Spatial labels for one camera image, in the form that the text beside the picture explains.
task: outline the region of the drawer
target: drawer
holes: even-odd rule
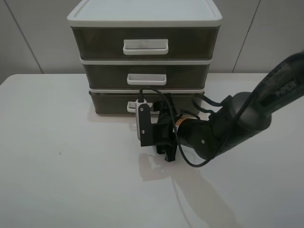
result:
[[[128,112],[127,108],[134,108],[133,104],[138,99],[138,94],[103,94],[92,92],[89,92],[89,94],[92,97],[97,114],[134,114]],[[188,110],[194,114],[199,113],[191,102],[193,94],[172,94],[171,96],[178,113],[180,112],[180,109]],[[144,99],[148,103],[154,103],[162,100],[158,94],[145,94]],[[199,105],[201,104],[200,99],[197,99],[196,102]]]
[[[218,29],[72,28],[83,60],[211,59]]]
[[[109,65],[109,61],[82,61],[90,87],[95,89],[202,89],[210,62],[113,61]]]

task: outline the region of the white wall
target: white wall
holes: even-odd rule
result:
[[[0,84],[13,74],[41,74],[5,2],[0,0]]]
[[[2,1],[0,26],[6,31],[0,35],[2,78],[15,72],[39,73],[38,64],[44,73],[83,73],[66,19],[80,0],[6,0],[25,39]],[[223,15],[223,24],[211,72],[268,72],[304,48],[303,0],[214,2]],[[6,45],[12,37],[14,45]]]

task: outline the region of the white table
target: white table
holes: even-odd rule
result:
[[[209,74],[206,95],[219,102],[264,76]],[[85,75],[11,76],[0,86],[0,227],[303,227],[303,116],[304,98],[194,169],[140,147],[134,117],[96,115]]]

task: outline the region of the white drawer handle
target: white drawer handle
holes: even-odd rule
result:
[[[167,76],[154,74],[128,74],[127,83],[129,85],[164,86],[167,83]]]
[[[125,39],[123,53],[132,55],[166,55],[169,52],[167,39]]]
[[[153,103],[147,103],[150,108],[152,108]],[[127,111],[130,113],[135,113],[135,102],[129,101],[127,105]],[[160,112],[150,112],[151,114],[159,114]]]

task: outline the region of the stacked drawers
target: stacked drawers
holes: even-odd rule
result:
[[[191,97],[203,93],[221,21],[212,0],[83,0],[68,21],[98,114],[133,113],[145,86],[197,113]]]

